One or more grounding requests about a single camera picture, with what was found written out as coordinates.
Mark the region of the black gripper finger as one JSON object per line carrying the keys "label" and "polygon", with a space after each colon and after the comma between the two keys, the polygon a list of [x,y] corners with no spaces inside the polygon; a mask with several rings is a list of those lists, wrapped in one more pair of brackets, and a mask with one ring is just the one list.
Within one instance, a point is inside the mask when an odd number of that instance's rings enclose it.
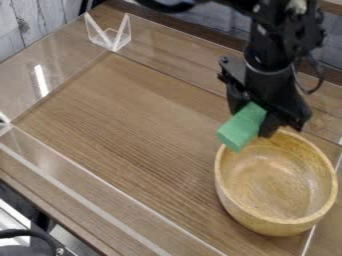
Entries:
{"label": "black gripper finger", "polygon": [[283,118],[275,112],[269,112],[259,128],[259,136],[270,138],[285,124]]}
{"label": "black gripper finger", "polygon": [[230,113],[235,114],[249,103],[250,94],[239,82],[229,82],[226,85],[226,96]]}

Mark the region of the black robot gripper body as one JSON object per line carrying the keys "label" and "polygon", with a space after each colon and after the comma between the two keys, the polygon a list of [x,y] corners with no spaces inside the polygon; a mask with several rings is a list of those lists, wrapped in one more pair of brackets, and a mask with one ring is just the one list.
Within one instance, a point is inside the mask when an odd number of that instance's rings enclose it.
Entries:
{"label": "black robot gripper body", "polygon": [[219,67],[218,79],[225,85],[229,82],[239,82],[250,94],[249,103],[257,103],[267,113],[275,112],[286,122],[283,126],[301,131],[313,112],[297,89],[294,65],[263,69],[254,65],[249,58],[245,58],[243,80],[233,73],[233,60],[227,56],[219,59]]}

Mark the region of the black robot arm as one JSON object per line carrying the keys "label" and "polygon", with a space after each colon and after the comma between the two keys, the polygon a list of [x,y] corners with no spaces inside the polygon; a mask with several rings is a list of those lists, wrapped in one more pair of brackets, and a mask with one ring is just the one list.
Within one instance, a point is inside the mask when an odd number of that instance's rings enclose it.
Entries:
{"label": "black robot arm", "polygon": [[270,137],[289,126],[302,130],[313,116],[304,97],[316,93],[325,77],[320,63],[312,61],[318,82],[305,86],[298,78],[304,60],[313,60],[312,52],[326,38],[324,13],[318,0],[159,0],[137,2],[163,13],[181,13],[199,4],[217,1],[251,19],[250,37],[243,52],[245,78],[238,79],[226,56],[219,59],[218,79],[226,84],[230,112],[238,114],[250,103],[258,104],[266,117],[257,129],[261,137]]}

